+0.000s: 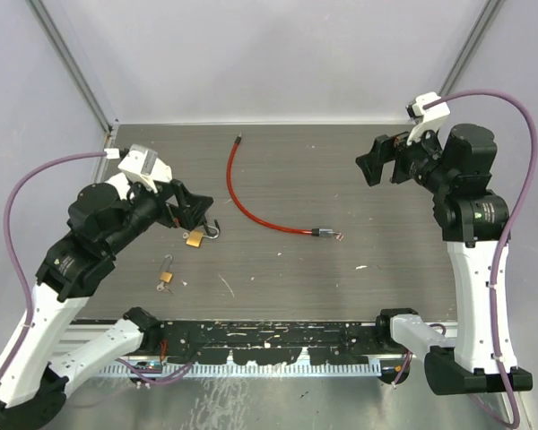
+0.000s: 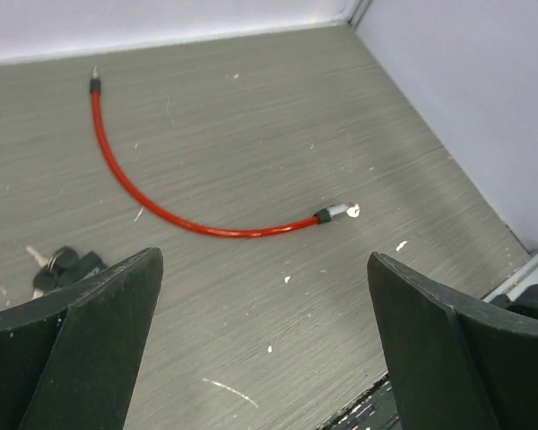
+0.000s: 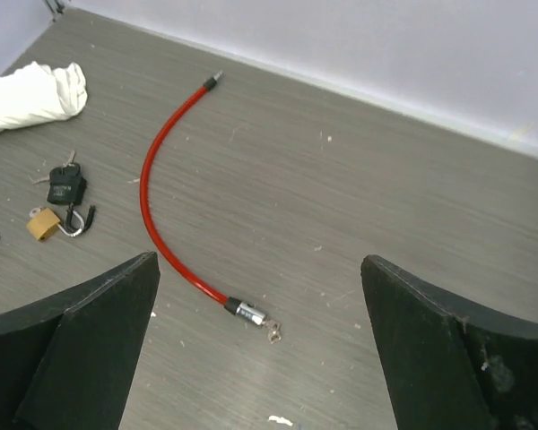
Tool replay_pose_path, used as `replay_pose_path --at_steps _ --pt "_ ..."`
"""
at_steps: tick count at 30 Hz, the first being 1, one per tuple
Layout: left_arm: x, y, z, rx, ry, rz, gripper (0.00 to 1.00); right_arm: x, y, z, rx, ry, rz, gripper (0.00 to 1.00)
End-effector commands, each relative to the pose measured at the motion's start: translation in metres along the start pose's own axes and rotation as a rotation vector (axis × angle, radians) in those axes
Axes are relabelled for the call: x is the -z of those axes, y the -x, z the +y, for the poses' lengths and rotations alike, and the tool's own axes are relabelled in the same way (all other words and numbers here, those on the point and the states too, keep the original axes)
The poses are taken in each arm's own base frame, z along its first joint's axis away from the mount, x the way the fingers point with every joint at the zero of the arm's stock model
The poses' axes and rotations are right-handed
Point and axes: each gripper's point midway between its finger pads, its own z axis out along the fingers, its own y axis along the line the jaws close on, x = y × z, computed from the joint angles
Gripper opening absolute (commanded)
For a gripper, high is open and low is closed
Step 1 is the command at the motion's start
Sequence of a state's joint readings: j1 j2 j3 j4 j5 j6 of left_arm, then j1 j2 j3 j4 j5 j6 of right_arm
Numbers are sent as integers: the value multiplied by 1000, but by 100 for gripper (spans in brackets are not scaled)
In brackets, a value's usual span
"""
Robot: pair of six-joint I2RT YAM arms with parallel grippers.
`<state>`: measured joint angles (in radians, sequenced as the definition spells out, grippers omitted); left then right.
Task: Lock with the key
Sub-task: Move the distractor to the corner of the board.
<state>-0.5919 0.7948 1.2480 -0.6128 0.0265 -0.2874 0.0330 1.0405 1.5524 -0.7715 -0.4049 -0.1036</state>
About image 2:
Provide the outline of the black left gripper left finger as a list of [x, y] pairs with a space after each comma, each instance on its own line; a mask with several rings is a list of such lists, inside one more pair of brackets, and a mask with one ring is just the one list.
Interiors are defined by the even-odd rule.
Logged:
[[145, 248], [0, 312], [0, 429], [121, 429], [163, 277]]

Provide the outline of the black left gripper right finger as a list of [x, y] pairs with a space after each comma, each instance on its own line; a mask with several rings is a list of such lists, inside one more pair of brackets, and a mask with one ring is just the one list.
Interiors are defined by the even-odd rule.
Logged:
[[369, 293], [405, 429], [538, 429], [538, 284], [490, 302], [373, 253]]

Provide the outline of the black padlock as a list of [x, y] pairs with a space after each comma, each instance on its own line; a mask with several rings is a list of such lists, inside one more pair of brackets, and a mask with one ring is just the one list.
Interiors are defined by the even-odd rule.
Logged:
[[67, 287], [81, 280], [88, 279], [107, 268], [108, 266], [98, 254], [88, 252], [76, 264], [59, 276], [56, 285], [59, 288]]

